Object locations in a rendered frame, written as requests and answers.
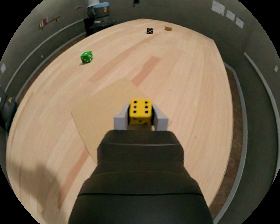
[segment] gray wall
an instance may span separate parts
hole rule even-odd
[[[133,7],[133,0],[109,2],[111,17],[119,23],[138,18],[164,20],[214,39],[223,60],[236,70],[247,107],[248,154],[238,192],[219,223],[243,223],[269,190],[276,166],[278,136],[272,105],[261,79],[244,57],[246,52],[259,67],[272,90],[280,113],[280,59],[268,35],[253,15],[235,0],[219,2],[244,20],[243,29],[225,16],[213,12],[212,0],[140,0],[137,7]],[[0,67],[3,62],[7,66],[4,74],[0,71],[0,83],[4,88],[16,69],[37,46],[58,30],[84,18],[84,9],[74,9],[84,3],[78,0],[45,0],[31,12],[14,34],[2,57]],[[50,23],[43,31],[38,30],[38,24],[43,18],[56,14],[61,16],[58,22]],[[7,93],[17,95],[27,78],[46,57],[83,32],[83,22],[79,22],[44,43],[20,67]],[[275,65],[279,67],[278,73],[273,71]]]

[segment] cardboard sheet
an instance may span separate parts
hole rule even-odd
[[[119,114],[131,98],[149,97],[129,79],[122,78],[73,109],[72,116],[79,134],[95,162],[100,142],[108,131],[114,130],[114,115]]]

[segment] wood grain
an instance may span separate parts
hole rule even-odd
[[[172,31],[164,30],[165,26]],[[146,34],[152,27],[154,34]],[[80,55],[94,59],[82,65]],[[7,173],[23,206],[40,223],[67,223],[96,164],[71,111],[126,77],[171,118],[185,167],[210,205],[232,141],[232,98],[213,40],[172,23],[140,19],[85,38],[47,66],[24,96],[7,145]]]

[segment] black die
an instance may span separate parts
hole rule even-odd
[[[147,34],[153,34],[153,28],[147,28]]]

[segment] die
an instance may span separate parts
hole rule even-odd
[[[129,117],[131,125],[152,125],[151,100],[131,99]]]
[[[81,55],[81,60],[83,64],[91,62],[92,59],[93,56],[91,51],[86,51]]]
[[[147,28],[147,34],[153,34],[153,28]]]

